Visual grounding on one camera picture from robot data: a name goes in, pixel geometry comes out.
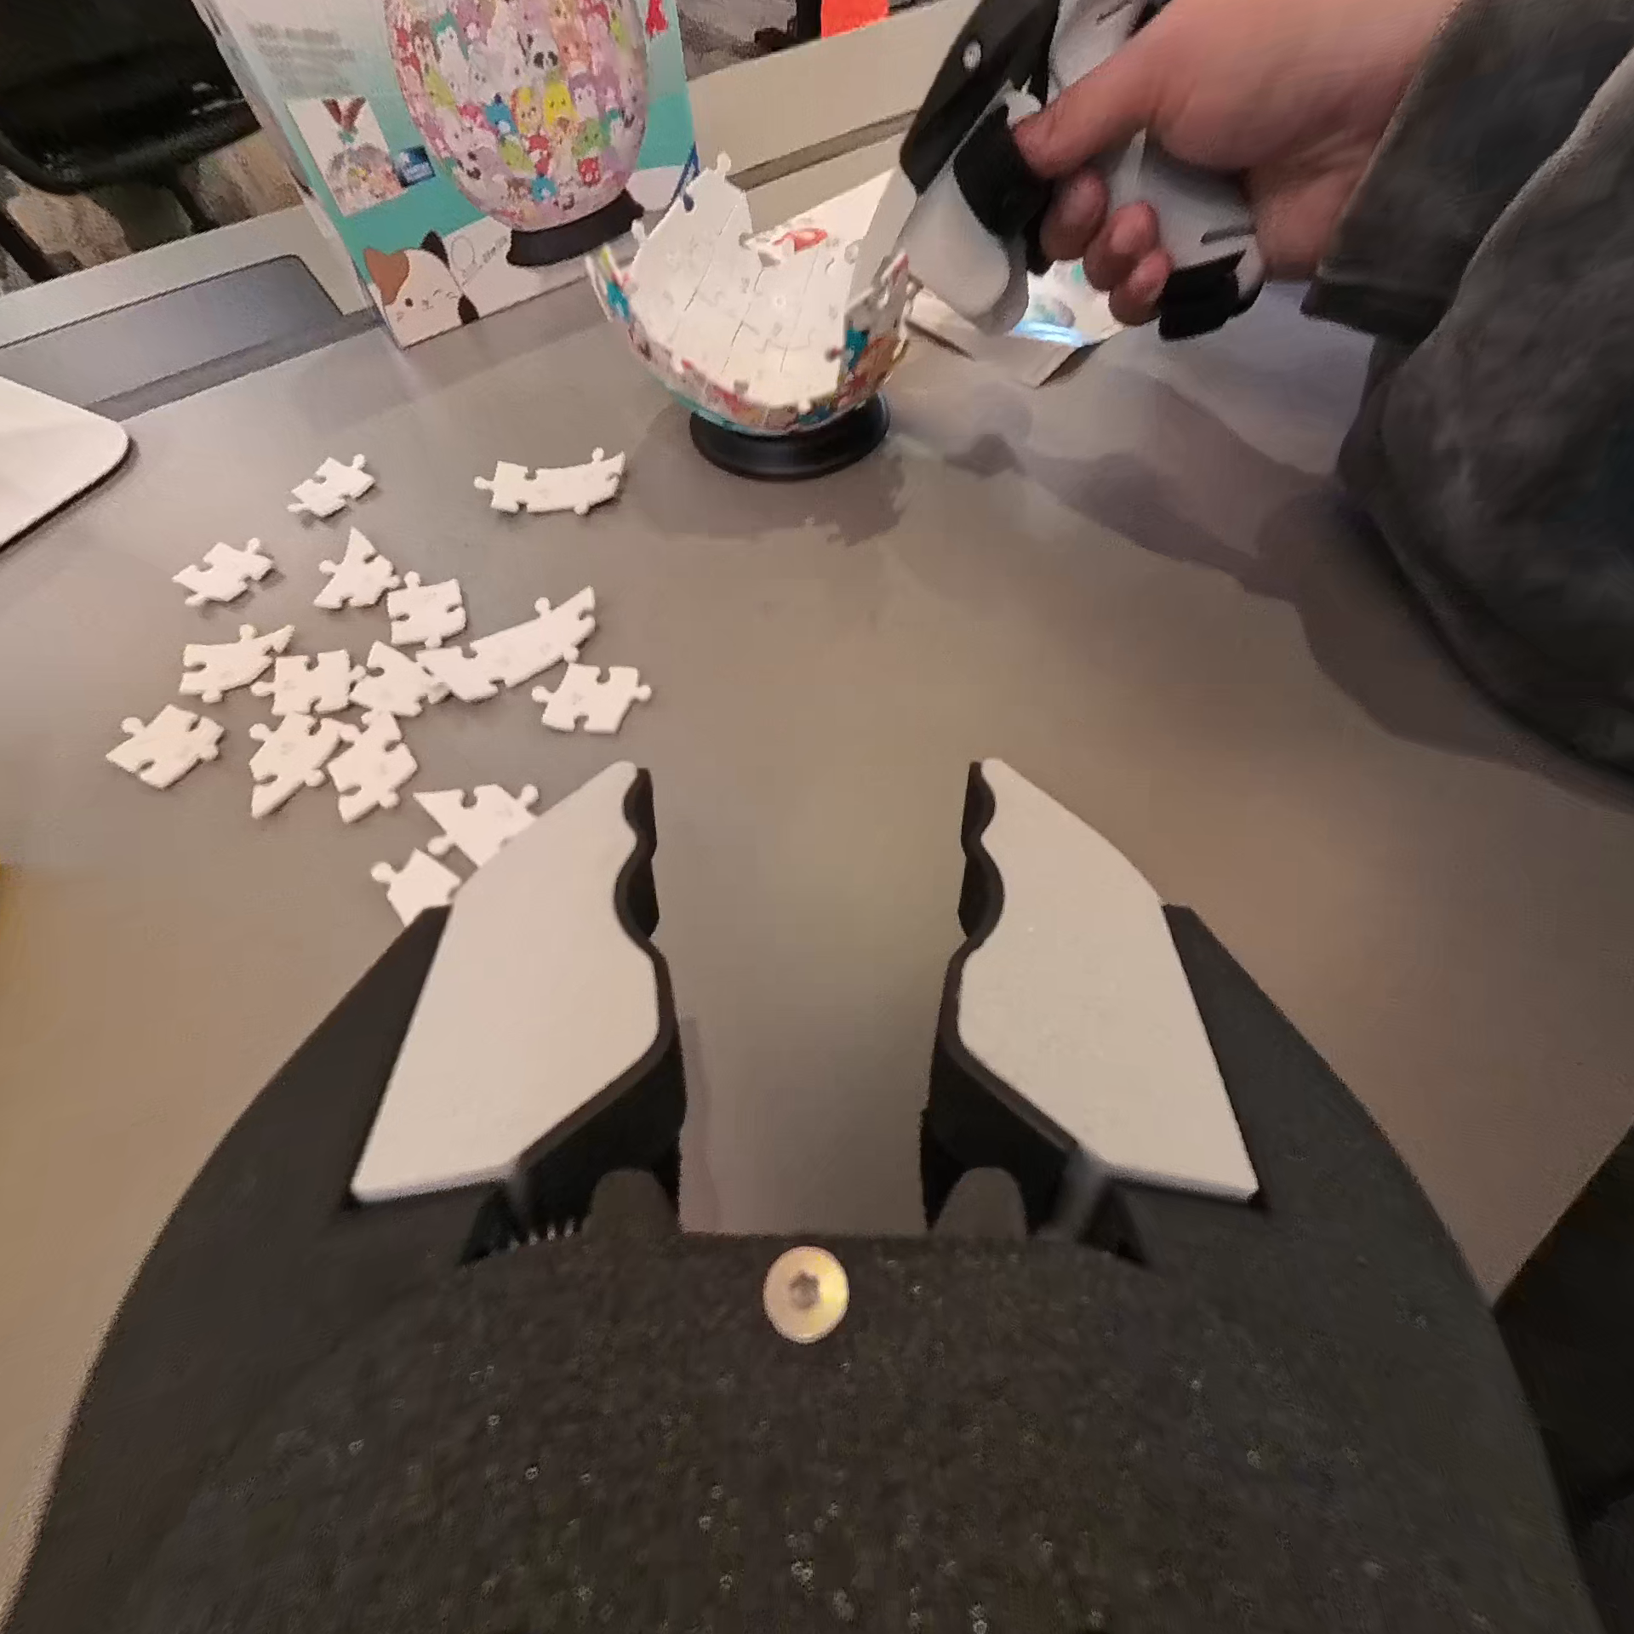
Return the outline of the person's right hand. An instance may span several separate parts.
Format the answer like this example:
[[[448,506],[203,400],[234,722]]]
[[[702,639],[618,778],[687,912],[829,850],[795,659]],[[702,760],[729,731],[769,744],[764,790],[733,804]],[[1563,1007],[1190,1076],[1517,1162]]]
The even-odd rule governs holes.
[[[1042,249],[1082,263],[1112,318],[1157,318],[1170,254],[1159,214],[1112,206],[1090,163],[1134,133],[1238,172],[1269,279],[1307,281],[1371,165],[1449,0],[1175,0],[1107,64],[1017,125],[1028,165],[1063,188]]]

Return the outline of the pile white puzzle pieces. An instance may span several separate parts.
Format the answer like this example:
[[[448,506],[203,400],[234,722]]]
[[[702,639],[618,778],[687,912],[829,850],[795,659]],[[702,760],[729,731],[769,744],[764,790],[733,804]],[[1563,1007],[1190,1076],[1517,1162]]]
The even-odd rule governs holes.
[[[586,661],[597,634],[597,592],[533,599],[530,613],[470,634],[461,576],[399,571],[361,527],[336,554],[320,559],[310,606],[385,613],[385,634],[352,655],[345,643],[296,647],[296,627],[243,623],[234,638],[189,639],[173,700],[150,717],[123,717],[105,762],[150,790],[171,790],[217,762],[238,691],[265,703],[252,722],[252,817],[278,813],[307,790],[331,790],[345,827],[392,811],[418,774],[406,722],[438,703],[493,703],[525,691],[553,732],[618,732],[653,684],[630,661]]]

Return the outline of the joined white puzzle strip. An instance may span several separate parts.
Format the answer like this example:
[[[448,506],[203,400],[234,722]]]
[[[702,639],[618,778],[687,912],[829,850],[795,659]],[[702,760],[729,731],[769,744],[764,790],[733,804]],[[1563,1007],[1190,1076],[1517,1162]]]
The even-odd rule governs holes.
[[[501,459],[490,476],[476,476],[470,486],[490,500],[501,516],[591,516],[593,506],[618,497],[625,473],[625,455],[608,455],[593,447],[586,461],[570,465],[523,465]]]

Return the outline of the printed puzzle instruction leaflet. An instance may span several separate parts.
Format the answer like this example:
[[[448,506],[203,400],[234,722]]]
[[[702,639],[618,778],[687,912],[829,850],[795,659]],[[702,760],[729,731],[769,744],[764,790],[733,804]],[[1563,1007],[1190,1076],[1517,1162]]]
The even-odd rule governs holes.
[[[1124,333],[1124,326],[1112,318],[1107,297],[1090,290],[1079,263],[1059,263],[1050,275],[1032,275],[1028,290],[1028,309],[1006,333],[986,333],[971,326],[927,290],[912,301],[909,321],[922,335],[1032,389],[1059,375],[1079,350],[1090,350]]]

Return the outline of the colourful puzzle ball box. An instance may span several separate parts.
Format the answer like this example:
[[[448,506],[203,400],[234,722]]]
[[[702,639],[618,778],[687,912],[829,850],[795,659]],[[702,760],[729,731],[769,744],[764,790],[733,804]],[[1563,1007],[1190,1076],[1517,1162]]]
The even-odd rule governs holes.
[[[581,275],[697,172],[664,0],[199,0],[399,349]]]

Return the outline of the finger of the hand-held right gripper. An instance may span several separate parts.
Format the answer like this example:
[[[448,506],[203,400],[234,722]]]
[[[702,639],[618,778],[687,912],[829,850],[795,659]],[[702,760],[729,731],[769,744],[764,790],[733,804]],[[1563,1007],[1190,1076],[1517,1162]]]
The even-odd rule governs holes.
[[[900,165],[893,165],[884,181],[887,188],[853,254],[853,301],[869,301],[898,275],[917,281],[903,242],[922,197]]]

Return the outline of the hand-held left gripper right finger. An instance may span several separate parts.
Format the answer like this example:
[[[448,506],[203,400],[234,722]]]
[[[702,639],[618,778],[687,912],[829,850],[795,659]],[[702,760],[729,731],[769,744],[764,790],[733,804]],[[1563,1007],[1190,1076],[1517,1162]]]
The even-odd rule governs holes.
[[[961,946],[922,1111],[922,1210],[1001,1169],[1024,1228],[1086,1240],[1117,1190],[1253,1202],[1257,1167],[1157,884],[1006,760],[961,813]]]

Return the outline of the black office chair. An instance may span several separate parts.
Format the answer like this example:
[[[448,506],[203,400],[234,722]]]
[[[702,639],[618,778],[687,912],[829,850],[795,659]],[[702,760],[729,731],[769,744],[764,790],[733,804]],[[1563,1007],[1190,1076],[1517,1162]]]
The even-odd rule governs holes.
[[[296,198],[199,4],[0,6],[5,290]]]

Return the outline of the partly built puzzle ball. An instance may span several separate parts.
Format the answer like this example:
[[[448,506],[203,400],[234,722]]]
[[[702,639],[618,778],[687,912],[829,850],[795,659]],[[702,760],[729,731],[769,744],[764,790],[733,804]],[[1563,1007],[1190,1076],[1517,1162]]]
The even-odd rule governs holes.
[[[692,416],[777,440],[869,407],[909,350],[903,258],[853,291],[860,244],[891,188],[877,172],[769,228],[729,155],[702,165],[618,258],[581,258],[608,321]]]

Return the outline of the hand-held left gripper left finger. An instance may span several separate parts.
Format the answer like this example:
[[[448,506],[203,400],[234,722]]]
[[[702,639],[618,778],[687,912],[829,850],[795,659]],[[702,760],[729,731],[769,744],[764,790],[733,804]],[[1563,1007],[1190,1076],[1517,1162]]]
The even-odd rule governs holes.
[[[653,778],[613,762],[461,884],[355,1202],[486,1194],[544,1236],[591,1216],[606,1174],[648,1169],[677,1210],[687,1059],[653,858]]]

